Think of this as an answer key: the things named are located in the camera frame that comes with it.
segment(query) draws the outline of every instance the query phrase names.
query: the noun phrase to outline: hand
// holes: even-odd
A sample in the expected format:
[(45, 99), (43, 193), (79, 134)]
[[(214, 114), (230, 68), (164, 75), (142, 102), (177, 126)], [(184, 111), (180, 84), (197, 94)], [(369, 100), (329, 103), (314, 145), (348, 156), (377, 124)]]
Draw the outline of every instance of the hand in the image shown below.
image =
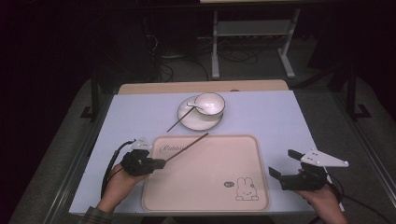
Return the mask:
[(122, 166), (117, 164), (110, 171), (109, 176), (112, 176), (102, 197), (102, 200), (96, 206), (97, 209), (113, 213), (117, 205), (124, 200), (132, 191), (134, 186), (141, 180), (144, 180), (149, 175), (132, 176), (128, 175)]
[(339, 202), (328, 185), (323, 186), (320, 190), (306, 191), (295, 190), (297, 194), (309, 201), (317, 212), (318, 216), (327, 224), (347, 223), (343, 212), (340, 209)]

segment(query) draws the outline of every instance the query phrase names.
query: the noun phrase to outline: tray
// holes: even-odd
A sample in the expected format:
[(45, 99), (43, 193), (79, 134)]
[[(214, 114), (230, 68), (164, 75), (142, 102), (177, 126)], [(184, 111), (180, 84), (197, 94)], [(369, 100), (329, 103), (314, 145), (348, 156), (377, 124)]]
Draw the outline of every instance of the tray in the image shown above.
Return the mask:
[[(200, 135), (162, 136), (151, 156), (168, 159)], [(257, 140), (209, 135), (156, 170), (145, 182), (142, 205), (152, 212), (260, 212), (269, 206)]]

